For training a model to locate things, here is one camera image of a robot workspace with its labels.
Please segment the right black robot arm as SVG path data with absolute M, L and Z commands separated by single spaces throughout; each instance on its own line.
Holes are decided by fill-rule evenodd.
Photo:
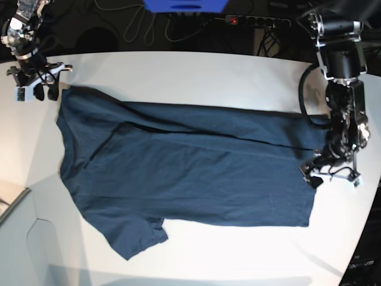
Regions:
M 49 63 L 40 50 L 38 31 L 43 24 L 46 6 L 51 1 L 18 1 L 13 17 L 5 22 L 1 32 L 1 43 L 10 49 L 18 66 L 11 66 L 6 75 L 15 81 L 15 100 L 31 101 L 48 99 L 57 101 L 59 79 L 63 71 L 72 71 L 72 66 L 63 62 Z

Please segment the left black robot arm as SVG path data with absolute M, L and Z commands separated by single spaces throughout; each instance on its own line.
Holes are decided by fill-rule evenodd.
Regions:
M 354 186 L 361 184 L 357 153 L 370 139 L 364 84 L 359 79 L 367 73 L 361 32 L 363 23 L 379 6 L 380 1 L 322 1 L 295 19 L 314 40 L 317 56 L 317 62 L 300 78 L 299 106 L 308 124 L 327 132 L 324 147 L 299 168 L 313 188 L 320 186 L 324 178 L 338 178 L 345 169 L 349 171 L 345 180 Z M 304 83 L 316 68 L 328 82 L 330 120 L 324 124 L 312 121 L 304 104 Z

